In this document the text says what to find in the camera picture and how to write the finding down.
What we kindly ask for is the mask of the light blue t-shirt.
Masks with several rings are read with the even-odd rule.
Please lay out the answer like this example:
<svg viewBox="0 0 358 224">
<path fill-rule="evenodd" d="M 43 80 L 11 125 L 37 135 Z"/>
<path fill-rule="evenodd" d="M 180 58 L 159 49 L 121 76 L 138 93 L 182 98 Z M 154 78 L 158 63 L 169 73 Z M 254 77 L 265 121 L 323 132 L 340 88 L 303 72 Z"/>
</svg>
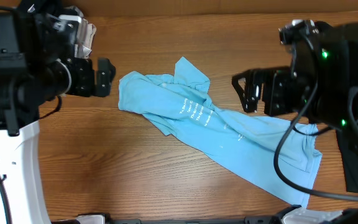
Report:
<svg viewBox="0 0 358 224">
<path fill-rule="evenodd" d="M 322 155 L 315 148 L 317 128 L 269 116 L 247 116 L 215 106 L 209 78 L 181 58 L 173 74 L 131 72 L 120 79 L 118 107 L 141 114 L 165 135 L 204 152 L 219 165 L 283 201 L 306 207 L 309 195 L 285 184 L 273 168 L 279 165 L 292 182 L 312 188 Z M 287 139 L 283 146 L 279 141 Z"/>
</svg>

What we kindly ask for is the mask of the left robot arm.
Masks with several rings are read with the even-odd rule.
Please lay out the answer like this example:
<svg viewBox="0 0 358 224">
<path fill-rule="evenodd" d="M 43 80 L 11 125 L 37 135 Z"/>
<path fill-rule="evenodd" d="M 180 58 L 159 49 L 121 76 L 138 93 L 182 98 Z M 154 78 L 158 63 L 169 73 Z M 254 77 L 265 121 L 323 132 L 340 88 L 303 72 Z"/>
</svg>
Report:
<svg viewBox="0 0 358 224">
<path fill-rule="evenodd" d="M 0 223 L 49 223 L 39 108 L 63 95 L 106 97 L 116 74 L 89 56 L 95 26 L 75 7 L 0 6 Z"/>
</svg>

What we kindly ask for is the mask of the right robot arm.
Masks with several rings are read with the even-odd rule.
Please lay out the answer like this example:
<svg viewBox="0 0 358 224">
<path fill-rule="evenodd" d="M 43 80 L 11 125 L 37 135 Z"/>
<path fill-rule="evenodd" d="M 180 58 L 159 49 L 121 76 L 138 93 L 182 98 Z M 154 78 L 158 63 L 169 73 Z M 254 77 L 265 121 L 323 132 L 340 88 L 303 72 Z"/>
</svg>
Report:
<svg viewBox="0 0 358 224">
<path fill-rule="evenodd" d="M 331 26 L 323 21 L 294 20 L 279 30 L 280 43 L 292 55 L 287 67 L 255 68 L 234 75 L 232 85 L 249 113 L 260 101 L 269 116 L 296 113 L 324 123 L 348 143 L 358 161 L 358 22 Z M 289 186 L 306 194 L 358 202 L 357 196 Z M 306 212 L 298 205 L 271 217 L 269 223 L 358 223 L 358 208 L 335 215 Z"/>
</svg>

